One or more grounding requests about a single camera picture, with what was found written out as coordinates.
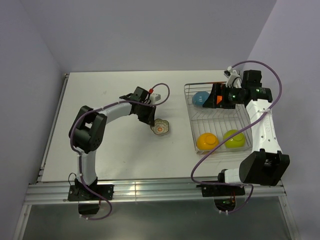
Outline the white bowl orange outside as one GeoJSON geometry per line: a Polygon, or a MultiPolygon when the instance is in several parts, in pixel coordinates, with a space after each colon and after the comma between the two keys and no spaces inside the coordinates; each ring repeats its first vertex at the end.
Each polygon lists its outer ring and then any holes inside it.
{"type": "Polygon", "coordinates": [[[216,96],[216,105],[222,105],[223,104],[223,96],[222,95],[217,95],[216,96]]]}

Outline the patterned flower-shaped bowl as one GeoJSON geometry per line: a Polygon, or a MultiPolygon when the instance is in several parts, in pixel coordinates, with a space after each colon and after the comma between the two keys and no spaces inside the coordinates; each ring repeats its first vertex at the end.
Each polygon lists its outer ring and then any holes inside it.
{"type": "Polygon", "coordinates": [[[157,118],[154,121],[154,126],[150,126],[150,129],[156,136],[163,136],[169,133],[170,124],[167,120],[157,118]]]}

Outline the blue ceramic bowl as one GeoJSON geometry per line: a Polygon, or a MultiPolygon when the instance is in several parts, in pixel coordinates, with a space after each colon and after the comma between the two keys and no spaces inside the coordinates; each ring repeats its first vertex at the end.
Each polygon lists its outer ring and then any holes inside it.
{"type": "Polygon", "coordinates": [[[202,107],[209,96],[210,94],[207,91],[199,91],[192,96],[191,102],[196,107],[202,107]]]}

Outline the yellow orange bowl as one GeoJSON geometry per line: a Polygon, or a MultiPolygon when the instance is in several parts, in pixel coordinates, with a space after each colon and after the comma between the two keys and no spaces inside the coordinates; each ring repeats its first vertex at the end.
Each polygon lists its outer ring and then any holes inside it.
{"type": "Polygon", "coordinates": [[[196,146],[201,151],[210,151],[219,144],[219,139],[213,133],[203,133],[196,140],[196,146]]]}

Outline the lime green bowl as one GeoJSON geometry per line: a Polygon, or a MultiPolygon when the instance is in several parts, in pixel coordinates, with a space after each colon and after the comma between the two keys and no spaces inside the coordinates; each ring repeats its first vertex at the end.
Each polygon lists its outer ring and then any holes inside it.
{"type": "MultiPolygon", "coordinates": [[[[227,131],[224,135],[223,135],[223,140],[227,139],[229,136],[235,134],[236,132],[238,132],[237,129],[232,129],[227,131]]],[[[246,143],[246,138],[245,135],[241,132],[239,134],[237,134],[236,136],[232,137],[231,139],[229,139],[228,141],[225,142],[225,147],[226,148],[242,148],[245,146],[246,143]]]]}

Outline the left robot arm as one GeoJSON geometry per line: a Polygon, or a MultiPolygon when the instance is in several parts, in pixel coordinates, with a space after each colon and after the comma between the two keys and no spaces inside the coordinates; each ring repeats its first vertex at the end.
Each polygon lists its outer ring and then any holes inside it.
{"type": "Polygon", "coordinates": [[[79,194],[91,200],[98,193],[96,174],[96,151],[101,145],[106,125],[121,117],[136,115],[138,120],[151,127],[155,125],[155,103],[159,94],[137,87],[133,93],[121,96],[116,102],[93,109],[87,105],[80,108],[69,131],[71,149],[78,158],[75,185],[79,194]]]}

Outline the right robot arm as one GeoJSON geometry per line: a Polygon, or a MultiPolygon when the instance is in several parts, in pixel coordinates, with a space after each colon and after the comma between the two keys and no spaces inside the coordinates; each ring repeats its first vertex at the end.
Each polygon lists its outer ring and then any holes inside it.
{"type": "Polygon", "coordinates": [[[276,186],[290,164],[290,157],[278,143],[272,115],[272,92],[262,86],[259,70],[239,75],[232,67],[224,71],[226,83],[214,83],[203,107],[234,109],[243,105],[252,134],[252,151],[235,169],[224,169],[218,175],[217,191],[229,194],[234,185],[276,186]]]}

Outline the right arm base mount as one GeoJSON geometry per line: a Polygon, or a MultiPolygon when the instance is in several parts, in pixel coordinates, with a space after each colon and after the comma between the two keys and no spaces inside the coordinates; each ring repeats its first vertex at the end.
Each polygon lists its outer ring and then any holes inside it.
{"type": "Polygon", "coordinates": [[[203,198],[213,198],[215,207],[225,213],[236,209],[237,196],[244,196],[245,189],[240,186],[198,184],[203,198]]]}

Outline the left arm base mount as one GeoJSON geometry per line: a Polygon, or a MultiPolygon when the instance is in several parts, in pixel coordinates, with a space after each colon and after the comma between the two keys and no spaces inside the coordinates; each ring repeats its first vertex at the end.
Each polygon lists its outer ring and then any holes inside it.
{"type": "MultiPolygon", "coordinates": [[[[112,200],[114,193],[113,184],[98,184],[97,188],[94,190],[98,195],[107,199],[108,201],[112,200]]],[[[93,217],[98,213],[101,208],[101,203],[105,202],[104,199],[89,192],[87,189],[82,189],[75,185],[69,187],[69,193],[67,196],[68,202],[77,202],[78,203],[78,213],[86,217],[93,217]]]]}

